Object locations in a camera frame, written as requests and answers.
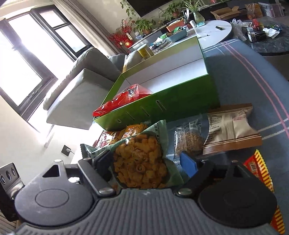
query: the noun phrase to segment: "glass vase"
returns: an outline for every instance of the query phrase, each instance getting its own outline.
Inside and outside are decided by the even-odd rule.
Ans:
[[[205,18],[198,11],[193,11],[193,14],[196,24],[205,22]]]

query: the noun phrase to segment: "blue tablecloth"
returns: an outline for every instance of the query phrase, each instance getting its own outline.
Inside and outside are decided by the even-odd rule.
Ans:
[[[233,159],[244,162],[258,149],[269,169],[283,220],[289,225],[289,82],[260,54],[238,39],[203,50],[209,74],[215,80],[221,105],[252,103],[249,124],[260,132],[263,145],[211,156],[219,164]],[[167,124],[168,129],[193,117]],[[202,136],[208,134],[203,115]],[[170,131],[169,141],[173,141]],[[173,144],[168,157],[173,157]]]

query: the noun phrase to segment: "power outlet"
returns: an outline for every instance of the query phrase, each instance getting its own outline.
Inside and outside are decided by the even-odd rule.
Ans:
[[[64,155],[66,155],[66,156],[68,156],[69,153],[70,153],[70,152],[67,152],[67,149],[70,149],[70,150],[71,150],[71,148],[69,148],[69,147],[67,147],[66,145],[64,145],[63,148],[62,148],[62,150],[61,150],[61,152],[62,152]]]

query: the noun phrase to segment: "yellow can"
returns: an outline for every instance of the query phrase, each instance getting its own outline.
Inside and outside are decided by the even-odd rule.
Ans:
[[[154,55],[154,53],[151,51],[151,49],[147,46],[147,44],[144,44],[140,46],[137,51],[141,54],[141,56],[146,60]]]

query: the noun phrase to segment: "black window frame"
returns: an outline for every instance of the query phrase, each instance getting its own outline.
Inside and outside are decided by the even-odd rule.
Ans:
[[[17,51],[34,72],[40,77],[41,82],[29,93],[29,95],[17,105],[3,89],[0,88],[0,95],[3,99],[25,120],[28,121],[39,104],[43,101],[49,89],[58,80],[57,77],[22,43],[20,37],[8,23],[7,19],[0,21],[0,32],[12,44],[12,49]]]
[[[65,23],[51,27],[47,21],[40,15],[41,13],[54,11]],[[92,45],[85,39],[85,37],[72,25],[72,23],[60,12],[55,5],[48,5],[30,10],[30,15],[34,20],[53,38],[53,40],[59,45],[59,47],[73,60],[75,61],[83,52],[92,47]],[[86,45],[79,51],[75,52],[62,37],[56,32],[57,29],[69,26],[72,31],[81,39]]]

